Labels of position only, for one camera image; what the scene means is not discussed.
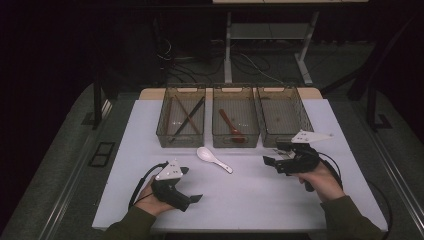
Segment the white ceramic spoon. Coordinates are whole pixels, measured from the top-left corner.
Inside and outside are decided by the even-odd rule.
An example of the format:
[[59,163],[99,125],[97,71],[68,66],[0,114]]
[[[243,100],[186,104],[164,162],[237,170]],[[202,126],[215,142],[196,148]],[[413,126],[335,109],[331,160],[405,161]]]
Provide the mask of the white ceramic spoon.
[[209,149],[207,149],[207,148],[205,148],[205,147],[199,147],[198,149],[197,149],[197,156],[200,158],[200,159],[202,159],[203,161],[206,161],[206,162],[211,162],[211,163],[216,163],[216,164],[218,164],[219,166],[221,166],[223,169],[225,169],[225,170],[227,170],[227,172],[229,172],[229,173],[233,173],[233,169],[232,168],[230,168],[227,164],[225,164],[225,163],[223,163],[223,162],[221,162],[221,161],[219,161],[214,155],[213,155],[213,153],[209,150]]

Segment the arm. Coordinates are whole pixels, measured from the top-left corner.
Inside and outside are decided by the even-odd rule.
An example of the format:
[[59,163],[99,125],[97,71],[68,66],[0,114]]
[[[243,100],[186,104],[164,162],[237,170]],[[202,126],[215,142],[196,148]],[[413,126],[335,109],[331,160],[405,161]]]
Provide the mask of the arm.
[[308,173],[293,174],[299,181],[308,181],[321,199],[327,221],[329,240],[380,240],[383,233],[369,219],[362,216],[352,199],[343,192],[324,164]]
[[161,213],[173,209],[165,202],[159,201],[153,194],[150,179],[141,191],[139,200],[130,208],[124,218],[112,224],[102,236],[102,240],[147,240],[150,228]]

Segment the person's left hand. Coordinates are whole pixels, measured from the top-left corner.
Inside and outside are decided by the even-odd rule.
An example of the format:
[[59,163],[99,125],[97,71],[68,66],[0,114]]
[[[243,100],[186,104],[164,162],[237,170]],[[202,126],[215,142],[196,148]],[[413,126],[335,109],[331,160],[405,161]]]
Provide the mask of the person's left hand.
[[151,184],[154,180],[155,176],[152,176],[150,178],[150,181],[147,183],[146,187],[144,187],[143,190],[141,190],[140,195],[138,196],[138,200],[134,206],[143,209],[144,211],[152,214],[153,216],[158,216],[159,214],[175,209],[173,206],[169,205],[166,202],[159,201],[154,195],[153,190],[151,187]]

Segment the dark floor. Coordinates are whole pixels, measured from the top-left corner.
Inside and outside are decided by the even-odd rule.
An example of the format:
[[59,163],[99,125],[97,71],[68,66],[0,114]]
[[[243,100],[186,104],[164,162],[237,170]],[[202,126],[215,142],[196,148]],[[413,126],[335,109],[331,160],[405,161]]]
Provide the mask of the dark floor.
[[[206,83],[223,82],[222,43],[215,44],[216,57],[208,64],[198,62],[183,52],[179,53],[175,69],[169,70],[168,82],[193,82],[193,79]],[[275,82],[277,79],[301,86],[301,76],[293,57],[299,47],[296,42],[285,41],[271,46],[235,43],[232,58],[233,82]],[[321,89],[355,70],[367,59],[373,47],[369,43],[311,45],[305,61],[314,82],[313,87]],[[267,76],[259,73],[258,68]],[[346,92],[350,84],[347,83],[324,97],[329,99],[387,221],[393,222],[387,239],[423,239],[422,226],[417,227],[405,193],[395,184],[396,180],[386,169],[385,161],[387,156],[391,157],[416,201],[423,203],[421,180],[424,147],[390,101],[381,94],[378,96],[377,113],[386,116],[392,128],[381,129],[378,133],[370,131],[364,122],[366,99],[349,101]],[[100,238],[102,232],[92,229],[91,223],[138,93],[121,92],[116,100],[111,101],[103,110],[104,120],[97,130],[87,125],[87,118],[90,120],[93,112],[92,94],[92,86],[89,86],[73,105],[6,227],[2,240]],[[112,158],[105,168],[89,167],[87,163],[100,142],[115,143]],[[175,234],[165,237],[199,238]],[[256,239],[265,239],[264,237],[261,235]],[[270,240],[286,239],[280,234],[267,237]],[[219,236],[219,239],[241,238],[245,239],[245,236]],[[313,239],[323,238],[317,235]]]

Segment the wooden chopstick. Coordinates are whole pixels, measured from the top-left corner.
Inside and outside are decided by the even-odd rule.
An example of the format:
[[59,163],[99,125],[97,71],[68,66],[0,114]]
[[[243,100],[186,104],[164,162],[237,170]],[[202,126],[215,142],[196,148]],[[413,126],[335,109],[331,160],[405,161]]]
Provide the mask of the wooden chopstick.
[[183,104],[181,103],[180,99],[177,97],[177,95],[175,95],[175,99],[177,99],[178,104],[180,105],[180,107],[183,109],[184,114],[186,115],[188,121],[190,122],[191,126],[193,127],[194,131],[196,132],[196,134],[200,134],[199,129],[197,129],[196,124],[194,124],[193,119],[190,117],[190,115],[188,114],[187,110],[185,109],[185,107],[183,106]]

